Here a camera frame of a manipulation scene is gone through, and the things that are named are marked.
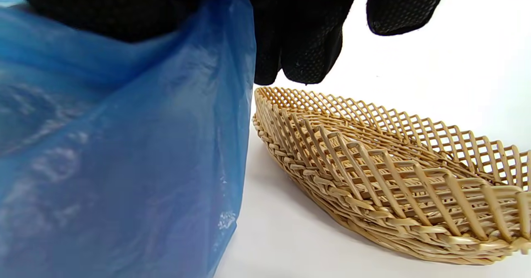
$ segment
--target woven basket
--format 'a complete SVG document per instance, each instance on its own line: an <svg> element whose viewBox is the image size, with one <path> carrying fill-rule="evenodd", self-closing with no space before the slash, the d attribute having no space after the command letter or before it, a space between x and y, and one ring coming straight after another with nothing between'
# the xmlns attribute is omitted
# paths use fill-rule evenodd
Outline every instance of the woven basket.
<svg viewBox="0 0 531 278"><path fill-rule="evenodd" d="M342 97L255 95L269 153L347 229L447 263L485 265L531 248L531 151Z"/></svg>

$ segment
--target glove fingertip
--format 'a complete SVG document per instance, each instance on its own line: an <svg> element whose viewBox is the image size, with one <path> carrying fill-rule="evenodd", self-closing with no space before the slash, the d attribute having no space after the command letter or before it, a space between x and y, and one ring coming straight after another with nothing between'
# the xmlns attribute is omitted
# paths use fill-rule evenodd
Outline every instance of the glove fingertip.
<svg viewBox="0 0 531 278"><path fill-rule="evenodd" d="M425 26L441 0L368 0L367 22L374 34L405 34Z"/></svg>

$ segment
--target gloved hand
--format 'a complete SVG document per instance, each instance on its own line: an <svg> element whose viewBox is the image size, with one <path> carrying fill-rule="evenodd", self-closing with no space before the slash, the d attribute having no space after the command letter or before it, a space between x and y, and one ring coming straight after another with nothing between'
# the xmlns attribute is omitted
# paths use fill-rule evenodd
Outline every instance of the gloved hand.
<svg viewBox="0 0 531 278"><path fill-rule="evenodd" d="M124 41L175 30L201 0L28 0L40 14ZM379 35L425 25L440 0L368 0L368 25ZM255 83L269 85L282 68L299 83L320 83L336 62L353 0L251 0L257 43Z"/></svg>
<svg viewBox="0 0 531 278"><path fill-rule="evenodd" d="M404 34L423 27L440 0L368 0L370 30ZM353 0L251 0L258 52L254 82L269 85L280 68L292 81L320 83L336 62Z"/></svg>

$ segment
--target basket bottom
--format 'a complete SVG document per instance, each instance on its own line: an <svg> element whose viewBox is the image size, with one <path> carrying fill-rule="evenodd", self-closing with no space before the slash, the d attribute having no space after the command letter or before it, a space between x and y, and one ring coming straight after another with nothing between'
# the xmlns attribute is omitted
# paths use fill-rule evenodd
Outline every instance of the basket bottom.
<svg viewBox="0 0 531 278"><path fill-rule="evenodd" d="M448 251L446 254L435 252L433 246L423 244L419 241L409 240L406 241L400 237L391 236L384 232L377 232L375 229L370 229L370 224L362 219L357 219L357 223L354 223L351 219L347 219L341 215L333 212L326 203L322 201L320 197L313 195L313 191L307 189L301 185L296 179L290 176L291 180L303 191L309 198L313 200L321 209L327 212L337 223L344 228L361 234L368 240L384 247L385 249L397 251L400 253L408 254L418 259L425 261L436 261L442 263L455 263L460 265L491 265L496 261L502 261L506 256L512 254L512 250L507 248L506 250L493 250L491 255L486 252L480 252L480 255L473 252L467 254L456 254Z"/></svg>

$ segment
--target wicker basket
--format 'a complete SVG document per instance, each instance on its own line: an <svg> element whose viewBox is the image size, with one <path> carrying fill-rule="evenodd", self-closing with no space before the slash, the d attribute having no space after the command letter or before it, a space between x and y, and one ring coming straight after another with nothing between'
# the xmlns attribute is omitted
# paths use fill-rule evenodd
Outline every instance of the wicker basket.
<svg viewBox="0 0 531 278"><path fill-rule="evenodd" d="M347 229L428 261L485 265L531 248L531 151L342 97L255 95L269 153Z"/></svg>

